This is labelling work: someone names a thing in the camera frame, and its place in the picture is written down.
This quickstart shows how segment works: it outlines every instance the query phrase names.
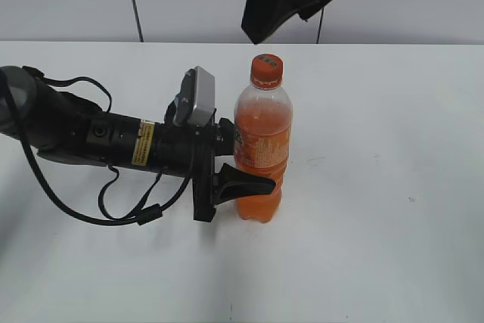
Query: orange liquid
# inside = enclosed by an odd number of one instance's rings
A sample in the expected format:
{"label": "orange liquid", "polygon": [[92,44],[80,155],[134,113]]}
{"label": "orange liquid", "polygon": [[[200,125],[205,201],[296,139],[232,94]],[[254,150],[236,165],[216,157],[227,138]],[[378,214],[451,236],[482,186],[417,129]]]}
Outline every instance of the orange liquid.
{"label": "orange liquid", "polygon": [[[235,124],[241,132],[249,132],[256,136],[272,136],[287,131],[292,122],[292,110],[285,104],[273,103],[268,105],[260,102],[249,102],[239,105],[236,112]],[[287,166],[287,158],[270,168],[253,168],[243,164],[235,157],[238,169],[254,175],[273,179],[276,182],[274,191],[270,195],[252,196],[237,199],[237,211],[242,219],[255,219],[269,222],[281,203],[281,186]]]}

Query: black cylindrical joint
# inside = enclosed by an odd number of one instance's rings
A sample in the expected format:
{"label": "black cylindrical joint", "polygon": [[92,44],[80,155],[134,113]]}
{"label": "black cylindrical joint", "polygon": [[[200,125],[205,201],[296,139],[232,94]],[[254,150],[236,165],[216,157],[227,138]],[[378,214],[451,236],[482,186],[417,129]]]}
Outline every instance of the black cylindrical joint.
{"label": "black cylindrical joint", "polygon": [[109,113],[92,120],[82,154],[122,168],[182,176],[193,137],[191,128]]}

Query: bottle label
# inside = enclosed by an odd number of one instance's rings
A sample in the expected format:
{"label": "bottle label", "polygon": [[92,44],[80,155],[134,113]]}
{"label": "bottle label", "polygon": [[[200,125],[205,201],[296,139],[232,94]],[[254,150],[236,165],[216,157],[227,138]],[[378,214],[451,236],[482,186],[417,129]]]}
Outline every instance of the bottle label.
{"label": "bottle label", "polygon": [[289,156],[290,127],[280,134],[253,135],[235,128],[234,157],[252,168],[271,168]]}

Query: gray wall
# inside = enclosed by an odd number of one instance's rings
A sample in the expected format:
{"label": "gray wall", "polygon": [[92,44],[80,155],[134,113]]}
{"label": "gray wall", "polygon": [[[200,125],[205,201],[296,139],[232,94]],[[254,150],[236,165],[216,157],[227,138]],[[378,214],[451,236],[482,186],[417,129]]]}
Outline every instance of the gray wall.
{"label": "gray wall", "polygon": [[[137,0],[146,42],[248,42],[245,0]],[[336,0],[321,42],[484,44],[483,0]],[[1,40],[136,41],[131,0],[0,0]],[[267,42],[313,43],[318,17]]]}

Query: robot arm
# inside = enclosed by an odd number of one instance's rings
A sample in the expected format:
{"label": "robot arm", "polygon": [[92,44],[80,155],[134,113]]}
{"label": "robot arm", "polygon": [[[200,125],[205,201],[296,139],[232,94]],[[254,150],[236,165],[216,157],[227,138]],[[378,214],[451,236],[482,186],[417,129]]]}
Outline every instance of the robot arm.
{"label": "robot arm", "polygon": [[[54,81],[31,67],[0,67],[0,133],[20,140],[40,185],[65,213],[97,225],[143,225],[160,218],[192,179],[194,219],[210,222],[217,205],[238,197],[270,194],[274,189],[271,179],[227,164],[215,172],[215,157],[233,154],[234,125],[227,119],[215,123],[215,80],[203,68],[195,67],[185,74],[164,123],[104,112],[91,101],[50,86],[77,81],[99,85],[86,77]],[[40,172],[30,145],[38,149],[39,157],[56,163],[108,166],[117,175],[117,167],[144,170],[156,173],[156,182],[162,174],[184,180],[168,202],[144,208],[150,188],[123,219],[114,219],[105,210],[103,197],[109,183],[98,198],[108,219],[93,219],[59,200]]]}

